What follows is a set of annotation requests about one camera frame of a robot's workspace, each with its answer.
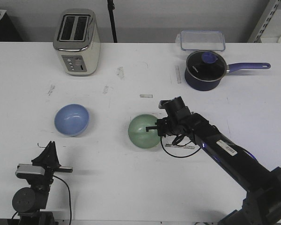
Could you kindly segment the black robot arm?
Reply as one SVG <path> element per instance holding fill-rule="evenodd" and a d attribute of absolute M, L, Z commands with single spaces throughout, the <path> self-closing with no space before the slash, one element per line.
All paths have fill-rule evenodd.
<path fill-rule="evenodd" d="M 231 212 L 218 224 L 274 225 L 281 220 L 280 167 L 267 170 L 207 119 L 190 112 L 181 97 L 160 101 L 159 109 L 164 109 L 168 116 L 158 119 L 154 126 L 146 127 L 146 131 L 156 130 L 160 137 L 174 135 L 173 145 L 187 136 L 246 191 L 242 208 Z"/>
<path fill-rule="evenodd" d="M 53 179 L 61 178 L 55 172 L 72 173 L 72 167 L 61 166 L 56 144 L 50 141 L 31 164 L 18 164 L 15 175 L 30 185 L 19 189 L 12 199 L 12 206 L 20 217 L 20 225 L 57 225 L 51 211 L 45 211 Z"/>

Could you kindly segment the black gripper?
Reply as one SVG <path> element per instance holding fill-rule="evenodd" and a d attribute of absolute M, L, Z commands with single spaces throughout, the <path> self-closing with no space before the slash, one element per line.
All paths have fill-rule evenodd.
<path fill-rule="evenodd" d="M 38 188 L 47 188 L 53 183 L 53 175 L 55 172 L 61 172 L 61 173 L 72 173 L 73 167 L 70 166 L 60 166 L 59 159 L 57 156 L 56 151 L 56 144 L 55 141 L 50 141 L 45 149 L 41 152 L 41 154 L 33 159 L 32 161 L 33 165 L 41 164 L 45 166 L 41 166 L 45 169 L 45 175 L 29 175 L 28 176 L 28 184 L 30 184 L 32 187 L 38 187 Z"/>
<path fill-rule="evenodd" d="M 158 119 L 157 126 L 146 127 L 146 131 L 157 130 L 157 134 L 162 137 L 166 135 L 189 136 L 191 130 L 186 123 L 186 119 L 191 116 L 189 108 L 184 104 L 181 97 L 172 99 L 172 110 L 165 110 L 167 117 Z"/>

